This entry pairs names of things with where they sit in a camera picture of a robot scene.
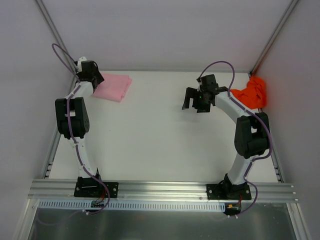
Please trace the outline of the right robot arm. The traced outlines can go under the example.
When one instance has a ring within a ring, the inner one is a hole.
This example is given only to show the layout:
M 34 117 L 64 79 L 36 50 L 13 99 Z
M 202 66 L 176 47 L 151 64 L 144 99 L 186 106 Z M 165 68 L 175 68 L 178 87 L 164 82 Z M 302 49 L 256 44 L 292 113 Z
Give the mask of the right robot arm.
M 269 117 L 249 110 L 227 87 L 218 85 L 214 74 L 201 76 L 197 82 L 198 88 L 186 88 L 182 109 L 193 107 L 198 113 L 208 113 L 211 107 L 217 107 L 235 123 L 235 160 L 220 183 L 206 185 L 207 198 L 251 200 L 247 176 L 253 163 L 261 160 L 265 151 L 272 147 Z

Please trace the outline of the pink t shirt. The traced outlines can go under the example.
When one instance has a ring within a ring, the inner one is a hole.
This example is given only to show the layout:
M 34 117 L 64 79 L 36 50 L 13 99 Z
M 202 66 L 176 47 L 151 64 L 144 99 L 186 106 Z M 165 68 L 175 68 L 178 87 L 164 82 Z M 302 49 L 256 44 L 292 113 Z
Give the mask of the pink t shirt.
M 102 73 L 104 81 L 101 82 L 94 93 L 95 98 L 105 99 L 114 102 L 121 102 L 132 83 L 128 75 Z

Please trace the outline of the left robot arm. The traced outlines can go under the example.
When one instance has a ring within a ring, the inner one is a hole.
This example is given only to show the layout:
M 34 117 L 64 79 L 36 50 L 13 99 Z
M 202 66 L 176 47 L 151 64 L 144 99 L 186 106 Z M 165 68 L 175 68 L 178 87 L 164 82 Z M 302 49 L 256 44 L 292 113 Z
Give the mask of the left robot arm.
M 54 103 L 57 129 L 70 144 L 77 162 L 74 196 L 102 198 L 106 190 L 98 167 L 87 150 L 86 135 L 90 130 L 90 120 L 85 99 L 93 95 L 104 78 L 95 61 L 82 56 L 74 63 L 77 82 L 66 97 L 58 98 Z

